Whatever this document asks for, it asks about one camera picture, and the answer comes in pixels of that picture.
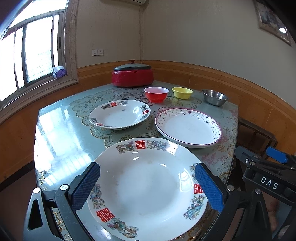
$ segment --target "tissue box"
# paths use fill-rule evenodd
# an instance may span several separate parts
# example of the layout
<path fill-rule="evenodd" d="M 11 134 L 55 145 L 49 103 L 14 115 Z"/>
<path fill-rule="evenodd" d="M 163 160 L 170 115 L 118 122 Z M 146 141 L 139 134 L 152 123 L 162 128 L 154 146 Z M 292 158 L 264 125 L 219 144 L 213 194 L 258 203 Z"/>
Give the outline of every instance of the tissue box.
<path fill-rule="evenodd" d="M 59 79 L 60 77 L 63 77 L 65 75 L 67 75 L 67 71 L 63 66 L 53 68 L 53 76 L 55 79 Z"/>

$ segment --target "wall socket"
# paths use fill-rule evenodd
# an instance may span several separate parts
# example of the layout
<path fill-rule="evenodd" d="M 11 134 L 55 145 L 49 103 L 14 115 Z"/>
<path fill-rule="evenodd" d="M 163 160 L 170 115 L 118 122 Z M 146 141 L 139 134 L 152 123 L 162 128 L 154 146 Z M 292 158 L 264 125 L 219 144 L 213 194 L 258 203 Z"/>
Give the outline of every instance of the wall socket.
<path fill-rule="evenodd" d="M 104 50 L 103 49 L 93 49 L 91 51 L 91 55 L 92 56 L 96 56 L 96 55 L 104 55 Z"/>

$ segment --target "wooden chair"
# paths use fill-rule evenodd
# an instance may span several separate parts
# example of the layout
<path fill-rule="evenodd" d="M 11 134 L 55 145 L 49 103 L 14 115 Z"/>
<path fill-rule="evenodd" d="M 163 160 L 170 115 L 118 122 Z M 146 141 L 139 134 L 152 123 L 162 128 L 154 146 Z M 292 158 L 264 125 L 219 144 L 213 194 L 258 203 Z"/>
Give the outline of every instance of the wooden chair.
<path fill-rule="evenodd" d="M 263 159 L 267 159 L 267 147 L 276 147 L 277 143 L 276 137 L 271 132 L 239 117 L 236 146 L 241 145 L 256 153 L 258 156 L 261 156 Z M 229 183 L 245 191 L 246 186 L 242 180 L 242 175 L 246 169 L 246 165 L 241 165 L 241 162 L 234 157 L 232 168 Z"/>

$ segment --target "window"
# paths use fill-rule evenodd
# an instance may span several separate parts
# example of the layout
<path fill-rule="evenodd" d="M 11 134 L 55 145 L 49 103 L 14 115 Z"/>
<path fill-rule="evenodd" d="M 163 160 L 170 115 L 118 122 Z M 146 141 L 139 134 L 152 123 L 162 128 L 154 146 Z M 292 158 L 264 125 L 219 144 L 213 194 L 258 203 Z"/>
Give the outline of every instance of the window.
<path fill-rule="evenodd" d="M 65 66 L 63 48 L 68 0 L 34 0 L 0 41 L 0 107 L 53 78 Z"/>

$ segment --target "plate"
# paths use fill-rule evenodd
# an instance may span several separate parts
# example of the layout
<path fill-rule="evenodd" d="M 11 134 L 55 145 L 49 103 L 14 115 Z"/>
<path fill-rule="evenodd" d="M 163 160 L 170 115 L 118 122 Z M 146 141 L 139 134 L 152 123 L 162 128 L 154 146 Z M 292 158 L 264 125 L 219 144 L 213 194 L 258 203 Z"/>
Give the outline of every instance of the plate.
<path fill-rule="evenodd" d="M 123 240 L 165 241 L 191 229 L 207 198 L 194 177 L 199 159 L 161 138 L 134 138 L 107 148 L 87 199 L 93 217 Z"/>
<path fill-rule="evenodd" d="M 134 126 L 150 115 L 150 108 L 136 100 L 115 100 L 95 108 L 89 121 L 106 129 L 125 129 Z"/>
<path fill-rule="evenodd" d="M 170 108 L 155 118 L 158 131 L 167 139 L 189 148 L 215 145 L 221 138 L 221 127 L 210 116 L 187 108 Z"/>

